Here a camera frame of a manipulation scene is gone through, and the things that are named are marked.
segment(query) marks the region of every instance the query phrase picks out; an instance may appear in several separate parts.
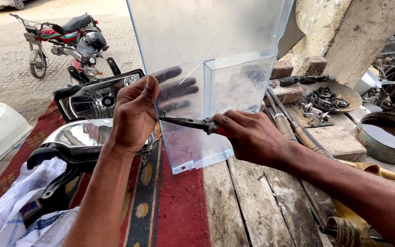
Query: helmet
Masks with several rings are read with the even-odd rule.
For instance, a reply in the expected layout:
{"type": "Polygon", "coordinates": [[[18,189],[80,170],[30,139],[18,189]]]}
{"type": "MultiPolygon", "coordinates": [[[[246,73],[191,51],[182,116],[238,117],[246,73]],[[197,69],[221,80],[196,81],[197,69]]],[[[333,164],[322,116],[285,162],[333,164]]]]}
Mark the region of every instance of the helmet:
{"type": "Polygon", "coordinates": [[[85,35],[86,41],[96,50],[100,51],[106,46],[106,39],[101,33],[89,32],[85,35]]]}

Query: concrete pillar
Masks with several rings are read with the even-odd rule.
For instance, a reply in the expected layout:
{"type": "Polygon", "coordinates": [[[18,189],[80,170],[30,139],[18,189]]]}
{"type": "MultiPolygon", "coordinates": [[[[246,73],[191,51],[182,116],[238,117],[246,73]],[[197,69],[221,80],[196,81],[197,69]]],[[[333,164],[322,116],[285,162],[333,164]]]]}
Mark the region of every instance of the concrete pillar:
{"type": "Polygon", "coordinates": [[[298,71],[324,56],[325,73],[354,87],[395,32],[395,0],[297,0],[297,22],[306,36],[281,60],[298,71]]]}

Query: patterned rug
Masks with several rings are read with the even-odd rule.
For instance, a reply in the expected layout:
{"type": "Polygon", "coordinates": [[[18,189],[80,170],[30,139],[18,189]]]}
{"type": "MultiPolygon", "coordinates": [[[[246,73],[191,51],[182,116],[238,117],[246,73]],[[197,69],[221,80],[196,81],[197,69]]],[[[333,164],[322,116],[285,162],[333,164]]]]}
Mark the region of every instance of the patterned rug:
{"type": "MultiPolygon", "coordinates": [[[[0,177],[0,197],[44,139],[65,124],[52,102],[0,177]]],[[[90,174],[67,184],[69,208],[80,205],[90,174]]],[[[121,246],[210,246],[202,169],[173,175],[162,139],[132,163],[121,225],[121,246]]]]}

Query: hand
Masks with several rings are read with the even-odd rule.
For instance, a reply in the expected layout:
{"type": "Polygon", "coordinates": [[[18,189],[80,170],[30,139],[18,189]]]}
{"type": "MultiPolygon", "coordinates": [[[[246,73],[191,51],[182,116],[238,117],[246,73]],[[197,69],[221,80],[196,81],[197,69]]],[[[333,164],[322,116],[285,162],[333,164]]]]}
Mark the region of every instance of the hand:
{"type": "Polygon", "coordinates": [[[228,110],[212,119],[233,137],[229,140],[237,159],[274,168],[288,160],[291,144],[266,114],[228,110]]]}
{"type": "MultiPolygon", "coordinates": [[[[182,79],[173,80],[171,81],[173,85],[170,85],[170,87],[159,89],[158,83],[177,77],[181,72],[182,69],[179,67],[162,70],[149,76],[144,76],[131,85],[120,89],[117,94],[117,106],[114,110],[112,131],[103,149],[112,150],[125,158],[133,158],[144,146],[155,127],[157,121],[153,105],[155,100],[158,98],[158,101],[162,102],[164,98],[180,97],[196,93],[199,90],[197,86],[194,86],[196,83],[194,78],[188,78],[180,87],[178,87],[178,84],[182,79]],[[170,94],[173,86],[175,89],[180,89],[177,93],[178,96],[170,94]]],[[[179,102],[175,107],[168,104],[166,108],[161,104],[158,106],[158,109],[169,111],[178,107],[184,107],[184,105],[187,104],[179,102]]]]}

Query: metal pan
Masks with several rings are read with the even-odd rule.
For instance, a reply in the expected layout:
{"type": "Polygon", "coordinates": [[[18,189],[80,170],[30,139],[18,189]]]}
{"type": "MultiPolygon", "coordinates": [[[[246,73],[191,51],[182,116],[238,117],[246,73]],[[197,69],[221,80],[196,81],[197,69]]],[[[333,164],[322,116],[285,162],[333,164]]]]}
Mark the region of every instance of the metal pan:
{"type": "Polygon", "coordinates": [[[307,96],[309,96],[310,93],[312,93],[313,91],[315,91],[320,87],[329,87],[330,91],[336,92],[336,95],[341,95],[343,99],[345,99],[348,103],[350,103],[350,106],[343,107],[339,109],[339,111],[337,111],[337,110],[329,110],[312,102],[313,106],[315,106],[316,108],[322,111],[331,112],[331,113],[347,113],[352,110],[358,109],[362,105],[362,98],[359,96],[359,94],[356,91],[345,85],[337,84],[329,81],[317,82],[310,85],[310,87],[306,89],[307,96]]]}

